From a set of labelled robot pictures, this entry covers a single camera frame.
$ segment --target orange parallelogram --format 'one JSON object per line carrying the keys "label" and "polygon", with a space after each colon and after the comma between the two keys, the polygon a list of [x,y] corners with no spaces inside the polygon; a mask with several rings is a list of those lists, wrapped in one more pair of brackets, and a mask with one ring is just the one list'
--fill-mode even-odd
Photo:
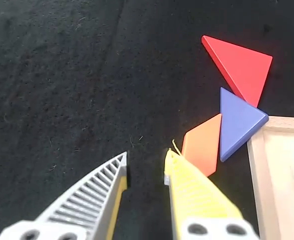
{"label": "orange parallelogram", "polygon": [[204,175],[216,171],[221,114],[188,131],[183,140],[182,155]]}

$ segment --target wooden tray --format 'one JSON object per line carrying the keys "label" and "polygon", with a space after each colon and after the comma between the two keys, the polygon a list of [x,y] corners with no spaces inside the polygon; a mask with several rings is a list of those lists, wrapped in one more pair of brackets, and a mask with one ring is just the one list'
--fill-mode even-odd
{"label": "wooden tray", "polygon": [[294,117],[270,116],[247,145],[260,238],[294,240]]}

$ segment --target wooden block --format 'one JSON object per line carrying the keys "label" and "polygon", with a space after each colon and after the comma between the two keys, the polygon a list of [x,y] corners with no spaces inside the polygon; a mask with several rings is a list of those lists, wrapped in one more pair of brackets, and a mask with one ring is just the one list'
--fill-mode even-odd
{"label": "wooden block", "polygon": [[182,155],[206,177],[217,167],[221,114],[188,131],[183,140]]}
{"label": "wooden block", "polygon": [[232,91],[257,107],[272,56],[209,36],[201,41]]}
{"label": "wooden block", "polygon": [[220,112],[220,160],[224,162],[268,121],[268,115],[224,88],[220,89]]}
{"label": "wooden block", "polygon": [[247,145],[260,237],[294,240],[294,117],[270,116]]}

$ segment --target dark fabric surface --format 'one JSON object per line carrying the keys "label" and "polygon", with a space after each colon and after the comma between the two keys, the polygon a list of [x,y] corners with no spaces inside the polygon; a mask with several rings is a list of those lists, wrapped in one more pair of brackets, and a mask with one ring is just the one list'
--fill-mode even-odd
{"label": "dark fabric surface", "polygon": [[[294,117],[294,0],[0,0],[0,231],[130,150],[114,239],[170,239],[163,149],[228,89],[203,34],[272,55],[259,108]],[[210,178],[257,230],[246,146]]]}

